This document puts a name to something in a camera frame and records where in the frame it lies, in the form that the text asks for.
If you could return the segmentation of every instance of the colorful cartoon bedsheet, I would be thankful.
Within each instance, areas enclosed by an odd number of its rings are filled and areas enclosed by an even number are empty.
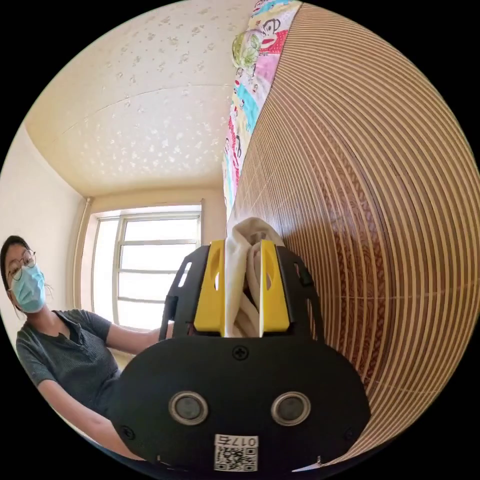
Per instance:
[[[302,5],[297,0],[260,0],[248,28],[232,44],[237,67],[222,161],[227,219],[234,205],[245,154],[257,119],[274,81],[292,21]]]

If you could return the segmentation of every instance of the screw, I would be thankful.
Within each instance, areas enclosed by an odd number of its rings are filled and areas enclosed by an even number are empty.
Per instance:
[[[353,437],[354,437],[354,433],[352,432],[352,429],[349,428],[345,434],[343,435],[343,437],[345,438],[345,440],[349,441],[351,440]]]
[[[123,425],[120,429],[126,439],[133,440],[135,438],[134,431],[129,426]]]
[[[232,352],[233,358],[235,360],[245,360],[249,356],[249,349],[245,346],[236,346]]]

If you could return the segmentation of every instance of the eyeglasses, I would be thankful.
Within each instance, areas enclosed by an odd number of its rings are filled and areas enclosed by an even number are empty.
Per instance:
[[[23,252],[23,257],[20,261],[13,260],[10,263],[10,275],[16,282],[18,282],[22,277],[22,263],[23,265],[25,265],[25,267],[32,269],[37,263],[35,252],[31,250],[25,250]]]

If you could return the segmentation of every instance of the window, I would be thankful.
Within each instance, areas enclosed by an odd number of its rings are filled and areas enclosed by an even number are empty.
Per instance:
[[[98,221],[93,311],[122,327],[157,329],[182,261],[201,244],[201,207],[111,213]]]

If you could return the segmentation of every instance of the black hair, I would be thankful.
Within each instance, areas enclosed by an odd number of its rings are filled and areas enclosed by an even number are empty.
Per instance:
[[[5,288],[5,291],[8,292],[9,290],[9,282],[7,279],[7,271],[5,269],[5,259],[7,257],[7,252],[9,248],[12,245],[21,245],[22,247],[25,247],[27,250],[30,250],[29,244],[21,237],[18,235],[10,235],[5,242],[3,242],[3,245],[1,246],[0,250],[0,270],[1,270],[1,281],[3,282],[3,287]]]

